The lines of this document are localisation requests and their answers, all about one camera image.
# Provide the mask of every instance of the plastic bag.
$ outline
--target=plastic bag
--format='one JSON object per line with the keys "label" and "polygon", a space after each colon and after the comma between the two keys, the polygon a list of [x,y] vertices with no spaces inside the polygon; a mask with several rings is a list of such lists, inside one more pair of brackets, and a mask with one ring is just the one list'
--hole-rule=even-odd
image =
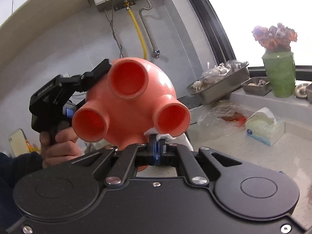
{"label": "plastic bag", "polygon": [[193,90],[195,92],[199,92],[206,89],[209,85],[221,81],[230,70],[231,67],[229,65],[225,65],[224,63],[221,63],[214,68],[208,69],[202,73],[202,76],[199,80],[193,83]]}
{"label": "plastic bag", "polygon": [[197,123],[209,139],[240,132],[245,129],[245,110],[230,100],[216,102],[214,107],[200,116]]}

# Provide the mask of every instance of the small screen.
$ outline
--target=small screen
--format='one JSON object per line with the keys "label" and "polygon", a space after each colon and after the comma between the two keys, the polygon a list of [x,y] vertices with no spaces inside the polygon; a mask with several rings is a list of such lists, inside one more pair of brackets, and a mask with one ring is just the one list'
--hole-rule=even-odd
{"label": "small screen", "polygon": [[66,116],[72,118],[74,116],[74,110],[66,108]]}

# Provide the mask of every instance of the yellow gas hose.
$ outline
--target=yellow gas hose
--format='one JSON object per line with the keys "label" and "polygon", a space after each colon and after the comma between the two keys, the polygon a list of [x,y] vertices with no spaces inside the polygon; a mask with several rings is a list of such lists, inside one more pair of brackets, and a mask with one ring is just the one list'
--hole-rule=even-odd
{"label": "yellow gas hose", "polygon": [[137,32],[138,32],[138,37],[140,38],[141,45],[142,45],[142,48],[143,48],[143,59],[146,60],[146,58],[147,58],[147,50],[146,50],[146,44],[145,44],[145,41],[144,41],[144,39],[143,39],[141,30],[140,30],[140,28],[139,28],[139,26],[138,26],[138,23],[137,23],[137,21],[136,21],[136,19],[135,19],[135,16],[133,15],[133,13],[132,13],[130,7],[127,7],[127,10],[128,10],[128,12],[129,12],[129,14],[130,14],[130,16],[131,16],[131,18],[132,18],[132,21],[133,21],[134,25],[135,25],[135,29],[136,29]]}

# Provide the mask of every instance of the black window frame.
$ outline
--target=black window frame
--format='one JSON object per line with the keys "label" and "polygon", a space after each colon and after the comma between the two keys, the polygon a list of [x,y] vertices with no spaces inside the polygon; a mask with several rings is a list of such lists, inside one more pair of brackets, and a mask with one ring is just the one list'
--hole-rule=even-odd
{"label": "black window frame", "polygon": [[[217,64],[236,59],[225,30],[209,0],[189,0],[210,43]],[[251,77],[266,76],[264,66],[250,67]],[[312,81],[312,66],[296,65],[296,79]]]}

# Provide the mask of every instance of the dried flower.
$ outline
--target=dried flower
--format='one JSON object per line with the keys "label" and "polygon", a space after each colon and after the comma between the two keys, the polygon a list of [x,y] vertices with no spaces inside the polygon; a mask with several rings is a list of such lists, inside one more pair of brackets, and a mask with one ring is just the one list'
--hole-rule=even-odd
{"label": "dried flower", "polygon": [[271,26],[269,29],[256,26],[252,34],[261,46],[271,51],[290,50],[290,42],[297,41],[297,33],[293,29],[285,28],[282,23],[278,23],[277,27]]}

